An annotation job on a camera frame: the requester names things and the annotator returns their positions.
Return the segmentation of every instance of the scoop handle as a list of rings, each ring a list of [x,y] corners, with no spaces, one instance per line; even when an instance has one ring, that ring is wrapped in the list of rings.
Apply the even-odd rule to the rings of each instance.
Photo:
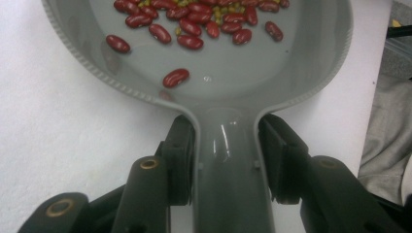
[[[218,108],[199,119],[194,163],[194,232],[274,232],[254,119]]]

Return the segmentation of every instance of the red kidney bean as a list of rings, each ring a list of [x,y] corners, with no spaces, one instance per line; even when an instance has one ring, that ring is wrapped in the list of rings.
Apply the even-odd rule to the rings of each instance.
[[[240,29],[242,29],[242,23],[240,22],[224,22],[221,26],[221,31],[228,34],[232,34]]]
[[[209,13],[209,14],[213,12],[211,7],[203,3],[191,2],[188,4],[188,7],[192,12]]]
[[[279,12],[279,4],[274,1],[263,1],[258,3],[258,8],[263,12]]]
[[[158,18],[158,12],[154,7],[151,6],[143,6],[141,8],[142,12],[148,15],[151,18]]]
[[[140,13],[140,8],[137,4],[124,0],[124,11],[129,15],[134,15]]]
[[[152,24],[152,18],[144,13],[134,14],[126,18],[127,26],[137,28]]]
[[[199,50],[200,48],[203,47],[202,39],[195,37],[195,36],[189,36],[189,35],[178,36],[178,43],[179,45],[186,47],[188,49],[191,49],[191,50]]]
[[[163,85],[167,88],[172,88],[181,82],[187,80],[189,77],[189,71],[187,69],[176,69],[167,74],[163,79]]]
[[[252,31],[244,28],[236,31],[232,35],[232,42],[235,45],[243,45],[250,42],[252,39]]]
[[[215,6],[218,3],[218,0],[198,0],[200,3],[209,5],[209,6]]]
[[[159,24],[152,24],[149,26],[149,32],[161,43],[168,44],[172,41],[169,32]]]
[[[199,23],[199,24],[207,23],[208,21],[210,21],[210,18],[212,18],[212,14],[210,13],[190,12],[188,14],[188,19],[190,21]]]
[[[190,13],[190,10],[188,7],[177,7],[177,8],[167,10],[166,16],[169,19],[180,19],[182,17],[187,16],[189,13]]]
[[[125,12],[125,1],[124,0],[116,0],[113,3],[113,6],[118,10],[118,12],[124,13]]]
[[[264,24],[264,29],[267,33],[275,40],[276,42],[280,42],[283,39],[283,32],[281,29],[276,25],[276,23],[272,21],[267,21]]]
[[[218,0],[218,5],[221,7],[227,7],[228,5],[237,2],[237,0]]]
[[[215,21],[209,21],[206,24],[206,32],[210,37],[218,38],[220,34],[218,24]]]
[[[179,26],[182,28],[182,30],[192,36],[200,36],[202,34],[202,28],[185,17],[179,20]]]
[[[172,0],[152,0],[151,5],[158,10],[173,9],[178,6],[178,4]]]
[[[258,5],[259,0],[241,0],[240,1],[240,5],[248,7],[248,6],[252,6],[255,7]]]
[[[244,22],[243,13],[229,13],[223,16],[223,22]]]
[[[245,19],[250,25],[258,24],[258,13],[255,7],[253,6],[246,7]]]
[[[289,0],[281,0],[279,2],[279,5],[281,5],[281,8],[288,8],[289,4],[290,4]]]
[[[130,52],[130,45],[121,37],[108,35],[106,37],[106,42],[113,50],[121,53]]]

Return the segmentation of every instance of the white table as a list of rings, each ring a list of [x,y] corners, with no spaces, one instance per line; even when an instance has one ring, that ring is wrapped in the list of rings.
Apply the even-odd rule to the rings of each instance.
[[[353,0],[354,38],[336,78],[277,113],[312,155],[356,174],[391,0]],[[0,232],[16,232],[43,201],[67,191],[93,200],[122,185],[179,113],[136,101],[89,73],[59,41],[41,2],[0,3]],[[275,207],[277,232],[303,232],[298,207]],[[191,232],[190,208],[173,208],[174,232]]]

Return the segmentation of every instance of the screw hole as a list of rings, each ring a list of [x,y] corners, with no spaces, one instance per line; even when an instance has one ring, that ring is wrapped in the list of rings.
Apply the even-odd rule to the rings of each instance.
[[[140,167],[143,169],[153,169],[157,167],[158,163],[157,160],[149,159],[140,163]]]
[[[75,202],[72,199],[61,199],[47,208],[46,215],[49,217],[63,216],[72,209],[74,204]]]

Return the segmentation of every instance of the scoop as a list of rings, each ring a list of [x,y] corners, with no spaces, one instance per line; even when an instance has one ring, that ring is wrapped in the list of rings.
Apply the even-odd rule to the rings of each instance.
[[[257,124],[265,114],[299,103],[325,87],[341,67],[352,37],[349,0],[291,0],[277,14],[258,12],[246,45],[229,35],[208,38],[201,50],[155,40],[145,27],[130,29],[113,0],[43,0],[52,26],[69,51],[97,78],[140,100],[181,111],[196,130],[193,162],[194,232],[274,232]],[[267,21],[283,30],[275,42]],[[178,25],[159,12],[171,34]],[[105,42],[124,38],[120,54]],[[178,68],[189,79],[162,86]]]

